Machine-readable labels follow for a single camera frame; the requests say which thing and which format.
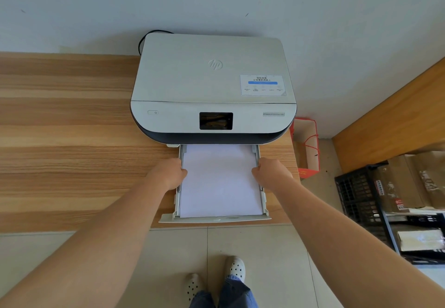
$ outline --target printer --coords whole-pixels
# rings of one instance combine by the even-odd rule
[[[144,134],[180,147],[184,164],[191,144],[250,145],[258,161],[258,145],[286,132],[297,105],[278,39],[151,33],[145,39],[130,109]],[[260,193],[263,213],[250,219],[181,218],[180,186],[175,213],[163,215],[161,222],[269,219],[261,187]]]

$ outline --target hp logo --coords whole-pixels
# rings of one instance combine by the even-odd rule
[[[218,60],[210,60],[209,67],[211,67],[213,70],[219,70],[223,67],[223,63]]]

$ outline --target blue jeans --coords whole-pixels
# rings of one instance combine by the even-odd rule
[[[190,303],[190,308],[214,308],[212,295],[200,291]],[[239,277],[229,275],[224,281],[219,297],[219,308],[258,308],[252,291]]]

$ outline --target white shoe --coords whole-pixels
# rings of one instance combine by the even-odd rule
[[[203,279],[198,274],[189,274],[184,285],[184,293],[186,293],[188,304],[190,305],[196,293],[206,289]]]
[[[229,275],[235,275],[244,283],[246,278],[246,267],[244,262],[237,256],[228,256],[226,259],[226,267],[224,269],[224,278]]]

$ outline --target hand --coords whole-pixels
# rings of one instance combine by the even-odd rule
[[[145,178],[162,184],[166,190],[173,190],[182,183],[186,176],[187,170],[181,169],[181,159],[170,158],[156,164]]]
[[[293,179],[292,173],[278,159],[260,158],[258,167],[252,169],[255,180],[264,188],[274,190],[277,185],[287,179]]]

